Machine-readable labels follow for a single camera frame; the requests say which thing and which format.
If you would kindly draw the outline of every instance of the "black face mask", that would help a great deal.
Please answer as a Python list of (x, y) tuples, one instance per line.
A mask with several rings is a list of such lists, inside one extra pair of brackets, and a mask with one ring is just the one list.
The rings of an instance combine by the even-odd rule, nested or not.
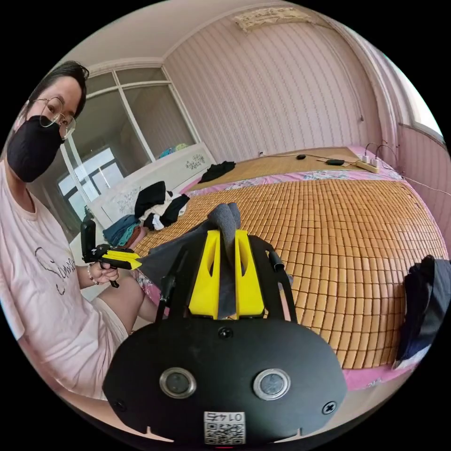
[(7, 149), (8, 165), (16, 176), (31, 183), (52, 164), (64, 140), (59, 125), (43, 127), (41, 116), (32, 116), (15, 132)]

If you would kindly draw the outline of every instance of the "label sticker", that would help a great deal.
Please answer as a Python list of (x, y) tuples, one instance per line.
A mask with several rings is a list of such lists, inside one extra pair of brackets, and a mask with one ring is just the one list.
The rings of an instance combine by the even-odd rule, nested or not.
[(204, 412), (204, 438), (208, 445), (246, 443), (244, 412)]

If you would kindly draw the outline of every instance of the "hand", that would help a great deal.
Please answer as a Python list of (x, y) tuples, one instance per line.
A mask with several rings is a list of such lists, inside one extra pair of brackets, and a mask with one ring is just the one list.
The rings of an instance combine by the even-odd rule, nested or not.
[(119, 272), (117, 268), (111, 268), (109, 263), (103, 263), (103, 268), (100, 266), (99, 262), (94, 263), (91, 266), (91, 275), (94, 280), (99, 284), (111, 282), (119, 278)]

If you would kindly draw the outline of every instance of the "shorts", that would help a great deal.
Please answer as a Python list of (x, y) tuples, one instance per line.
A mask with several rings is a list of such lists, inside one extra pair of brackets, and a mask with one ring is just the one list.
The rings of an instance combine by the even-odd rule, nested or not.
[(119, 317), (114, 313), (112, 308), (99, 297), (94, 298), (92, 305), (94, 308), (100, 312), (102, 312), (103, 320), (107, 325), (108, 329), (111, 331), (113, 335), (113, 339), (116, 343), (116, 347), (128, 338), (128, 332), (125, 326), (122, 324), (122, 321)]

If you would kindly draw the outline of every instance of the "eyeglasses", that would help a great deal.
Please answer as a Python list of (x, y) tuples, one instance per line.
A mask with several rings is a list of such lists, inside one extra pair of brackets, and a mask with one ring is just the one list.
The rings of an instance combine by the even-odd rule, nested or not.
[(65, 116), (62, 113), (63, 104), (58, 97), (51, 99), (36, 99), (45, 102), (40, 116), (40, 124), (43, 127), (50, 127), (52, 124), (60, 126), (61, 137), (66, 140), (75, 130), (75, 119), (72, 116)]

